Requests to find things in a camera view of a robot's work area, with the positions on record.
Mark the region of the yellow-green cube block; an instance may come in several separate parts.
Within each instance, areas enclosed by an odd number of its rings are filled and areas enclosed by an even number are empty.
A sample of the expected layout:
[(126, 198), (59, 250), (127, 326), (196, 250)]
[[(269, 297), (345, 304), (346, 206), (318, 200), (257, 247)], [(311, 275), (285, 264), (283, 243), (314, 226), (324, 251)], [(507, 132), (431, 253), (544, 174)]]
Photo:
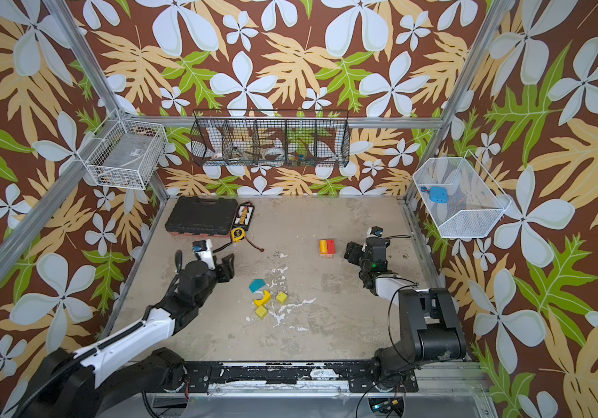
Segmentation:
[(276, 300), (281, 304), (285, 304), (288, 301), (288, 295), (285, 292), (279, 292), (276, 296)]

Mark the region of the red wood block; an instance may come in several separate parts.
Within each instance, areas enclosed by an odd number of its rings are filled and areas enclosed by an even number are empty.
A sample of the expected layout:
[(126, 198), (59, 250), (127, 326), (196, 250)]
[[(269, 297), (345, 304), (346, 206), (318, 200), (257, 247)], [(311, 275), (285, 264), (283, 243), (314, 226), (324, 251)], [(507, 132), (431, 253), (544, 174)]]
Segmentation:
[(335, 253), (336, 253), (335, 240), (332, 240), (332, 239), (327, 240), (327, 254), (333, 255)]

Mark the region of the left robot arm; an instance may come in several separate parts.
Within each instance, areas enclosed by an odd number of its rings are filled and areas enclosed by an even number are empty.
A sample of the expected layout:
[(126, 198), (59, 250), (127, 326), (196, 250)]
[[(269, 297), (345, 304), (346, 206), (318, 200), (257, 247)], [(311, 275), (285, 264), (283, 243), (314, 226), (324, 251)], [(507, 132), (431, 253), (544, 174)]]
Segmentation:
[(73, 353), (59, 348), (47, 356), (18, 402), (16, 417), (94, 417), (105, 408), (141, 392), (175, 386), (182, 379), (184, 359), (160, 348), (134, 365), (145, 350), (179, 333), (199, 314), (216, 285), (235, 276), (232, 254), (182, 262), (163, 298), (146, 308), (142, 318), (111, 336)]

